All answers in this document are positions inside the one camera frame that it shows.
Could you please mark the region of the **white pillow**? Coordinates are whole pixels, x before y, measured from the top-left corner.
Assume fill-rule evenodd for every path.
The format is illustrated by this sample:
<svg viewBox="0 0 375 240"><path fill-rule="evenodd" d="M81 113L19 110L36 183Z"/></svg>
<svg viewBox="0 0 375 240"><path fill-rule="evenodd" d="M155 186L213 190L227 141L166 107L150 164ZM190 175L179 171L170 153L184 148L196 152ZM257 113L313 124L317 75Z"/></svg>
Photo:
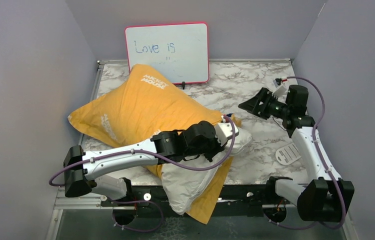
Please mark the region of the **white pillow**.
<svg viewBox="0 0 375 240"><path fill-rule="evenodd" d="M221 165L206 171L184 169L174 164L166 163L157 168L158 176L167 195L169 206L178 215L183 215L193 209L193 203L199 197L204 197L207 187L212 181L220 178L224 182L227 173L224 167L231 165L234 157L240 156L253 141L252 134L239 128L239 135L235 137L232 151Z"/></svg>

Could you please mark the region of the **blue yellow Mickey pillowcase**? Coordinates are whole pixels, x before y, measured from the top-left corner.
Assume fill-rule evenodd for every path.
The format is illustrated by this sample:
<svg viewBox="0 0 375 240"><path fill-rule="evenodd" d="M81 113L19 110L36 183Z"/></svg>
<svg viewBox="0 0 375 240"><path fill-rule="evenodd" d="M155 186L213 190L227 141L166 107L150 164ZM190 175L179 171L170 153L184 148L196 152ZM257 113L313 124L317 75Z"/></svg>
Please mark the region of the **blue yellow Mickey pillowcase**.
<svg viewBox="0 0 375 240"><path fill-rule="evenodd" d="M153 67L144 64L135 65L122 85L100 97L105 97L104 110L111 127L106 132L112 137L112 142L103 143L113 148L138 143L163 131L185 130L200 121L216 125L222 120L220 111L201 105ZM159 178L157 168L162 165L149 165L147 169ZM205 171L209 165L201 156L185 161L182 168ZM206 207L215 206L212 201L223 188L225 181L220 181L222 175L218 176L202 197L201 202Z"/></svg>

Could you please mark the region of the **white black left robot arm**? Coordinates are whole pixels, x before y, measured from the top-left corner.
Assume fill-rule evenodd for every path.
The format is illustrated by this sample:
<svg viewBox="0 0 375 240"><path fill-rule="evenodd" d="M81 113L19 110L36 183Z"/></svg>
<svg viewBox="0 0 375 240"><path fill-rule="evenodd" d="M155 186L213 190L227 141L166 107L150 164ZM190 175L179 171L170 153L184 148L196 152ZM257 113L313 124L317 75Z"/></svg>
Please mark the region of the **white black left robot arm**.
<svg viewBox="0 0 375 240"><path fill-rule="evenodd" d="M179 163L188 157L204 156L212 161L225 143L217 127L207 121L185 130L162 131L138 143L99 151L72 146L63 161L64 194L81 197L99 187L99 178L112 172L140 166Z"/></svg>

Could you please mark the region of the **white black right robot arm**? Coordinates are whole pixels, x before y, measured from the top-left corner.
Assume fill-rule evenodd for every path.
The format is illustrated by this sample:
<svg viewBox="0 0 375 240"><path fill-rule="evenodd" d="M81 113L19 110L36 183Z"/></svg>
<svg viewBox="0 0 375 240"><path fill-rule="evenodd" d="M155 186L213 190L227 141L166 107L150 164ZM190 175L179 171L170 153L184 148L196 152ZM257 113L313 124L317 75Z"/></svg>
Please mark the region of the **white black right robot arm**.
<svg viewBox="0 0 375 240"><path fill-rule="evenodd" d="M290 85L285 102L263 87L238 107L267 120L282 120L288 137L305 162L309 184L303 186L284 176L271 176L266 182L264 198L272 204L286 199L297 208L304 221L343 224L355 188L335 170L320 141L317 124L306 114L309 91L301 85Z"/></svg>

